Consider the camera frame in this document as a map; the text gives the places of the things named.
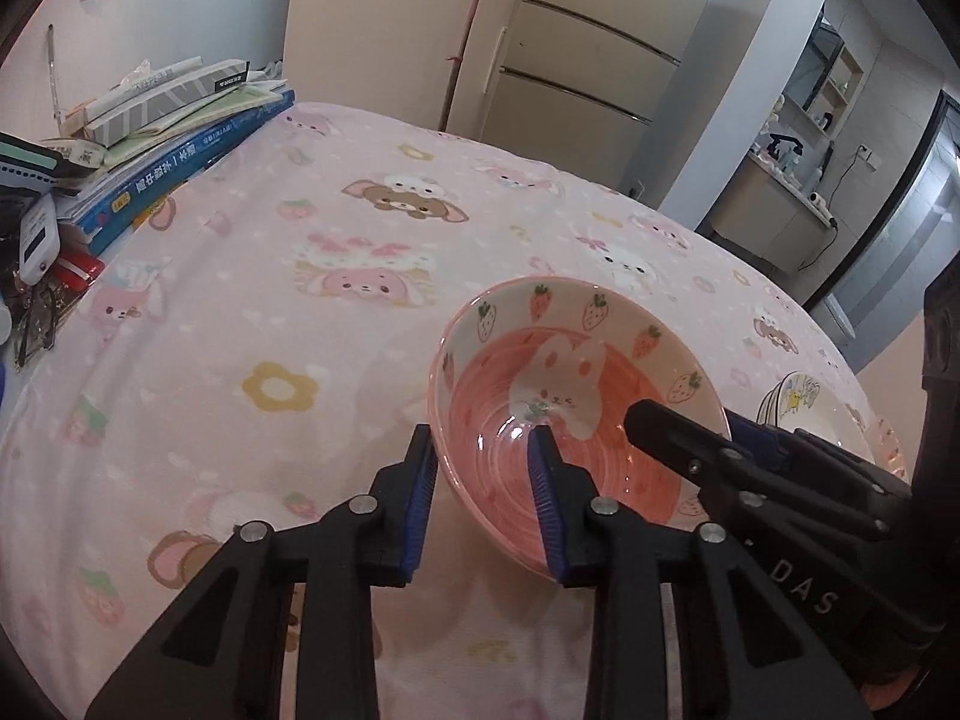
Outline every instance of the silver bolt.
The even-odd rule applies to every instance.
[[[700,526],[700,538],[709,544],[719,544],[727,538],[727,531],[715,522],[707,522]]]
[[[266,522],[254,519],[253,522],[248,522],[240,529],[240,538],[248,544],[253,544],[256,541],[263,541],[267,531],[269,531],[269,528]]]
[[[354,514],[372,514],[376,511],[376,498],[373,495],[357,495],[350,498],[350,510]]]
[[[596,498],[590,501],[590,508],[593,509],[594,514],[603,514],[604,517],[609,517],[611,514],[616,514],[620,511],[620,504],[616,498],[597,495]]]
[[[761,506],[763,506],[763,498],[756,493],[748,493],[747,490],[743,490],[743,492],[740,494],[740,499],[747,506],[752,506],[754,509],[759,509]]]

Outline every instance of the white electronic device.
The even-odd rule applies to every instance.
[[[29,287],[37,284],[58,254],[56,205],[45,194],[20,220],[20,280]]]

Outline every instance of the stack of books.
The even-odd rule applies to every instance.
[[[195,57],[77,106],[63,137],[44,142],[97,167],[53,191],[62,240],[101,254],[138,215],[293,103],[283,81],[251,80],[246,62],[204,67]]]

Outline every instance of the bathroom vanity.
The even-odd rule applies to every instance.
[[[752,152],[714,203],[707,224],[785,274],[815,257],[830,230],[827,218],[784,178],[776,163]]]

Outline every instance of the pink tablecloth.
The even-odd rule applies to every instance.
[[[637,300],[738,413],[806,370],[872,419],[798,305],[666,218],[490,146],[299,105],[136,232],[3,442],[0,619],[68,716],[234,523],[311,521],[400,459],[445,322],[527,274]],[[440,482],[414,584],[374,594],[383,716],[580,717],[590,615]]]

